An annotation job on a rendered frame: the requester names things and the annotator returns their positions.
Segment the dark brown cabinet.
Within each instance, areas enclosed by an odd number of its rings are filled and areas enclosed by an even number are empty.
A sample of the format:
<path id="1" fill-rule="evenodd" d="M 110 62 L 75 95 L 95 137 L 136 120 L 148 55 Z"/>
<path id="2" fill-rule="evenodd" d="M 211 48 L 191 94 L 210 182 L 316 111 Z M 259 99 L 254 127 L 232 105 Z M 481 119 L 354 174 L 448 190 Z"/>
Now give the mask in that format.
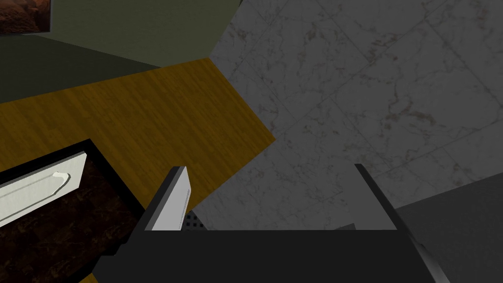
<path id="1" fill-rule="evenodd" d="M 82 152 L 76 190 L 0 227 L 0 283 L 80 283 L 129 238 L 144 208 L 90 139 L 0 170 L 0 185 Z"/>

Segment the reddish brown wall picture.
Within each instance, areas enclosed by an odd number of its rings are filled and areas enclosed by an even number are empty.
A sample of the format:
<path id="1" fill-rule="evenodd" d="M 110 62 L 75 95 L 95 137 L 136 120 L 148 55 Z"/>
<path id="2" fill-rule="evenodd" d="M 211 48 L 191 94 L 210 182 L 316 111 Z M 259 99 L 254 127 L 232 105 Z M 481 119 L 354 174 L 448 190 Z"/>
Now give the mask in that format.
<path id="1" fill-rule="evenodd" d="M 0 0 L 0 35 L 51 29 L 51 0 Z"/>

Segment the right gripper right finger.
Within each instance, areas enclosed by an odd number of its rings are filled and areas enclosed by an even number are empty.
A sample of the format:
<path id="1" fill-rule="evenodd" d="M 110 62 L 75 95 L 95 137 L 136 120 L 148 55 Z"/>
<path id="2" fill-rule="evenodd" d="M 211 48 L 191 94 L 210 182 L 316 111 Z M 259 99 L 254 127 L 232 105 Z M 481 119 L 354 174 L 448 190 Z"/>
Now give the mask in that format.
<path id="1" fill-rule="evenodd" d="M 345 168 L 345 198 L 357 230 L 396 230 L 354 164 Z"/>

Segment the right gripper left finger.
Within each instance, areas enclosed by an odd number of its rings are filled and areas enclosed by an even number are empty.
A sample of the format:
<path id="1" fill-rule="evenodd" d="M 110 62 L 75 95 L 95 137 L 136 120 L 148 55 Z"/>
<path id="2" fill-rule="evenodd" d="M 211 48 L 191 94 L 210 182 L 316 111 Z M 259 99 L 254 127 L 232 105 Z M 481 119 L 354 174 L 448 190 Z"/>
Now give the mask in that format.
<path id="1" fill-rule="evenodd" d="M 185 166 L 172 167 L 150 202 L 145 230 L 180 230 L 191 196 Z"/>

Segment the white drawer front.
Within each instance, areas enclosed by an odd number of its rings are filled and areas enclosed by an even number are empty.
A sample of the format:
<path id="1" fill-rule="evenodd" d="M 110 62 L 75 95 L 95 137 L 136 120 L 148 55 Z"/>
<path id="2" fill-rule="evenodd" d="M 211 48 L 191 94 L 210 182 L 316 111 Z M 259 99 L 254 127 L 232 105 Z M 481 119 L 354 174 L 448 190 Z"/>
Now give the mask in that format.
<path id="1" fill-rule="evenodd" d="M 76 190 L 86 158 L 81 151 L 0 184 L 0 227 Z"/>

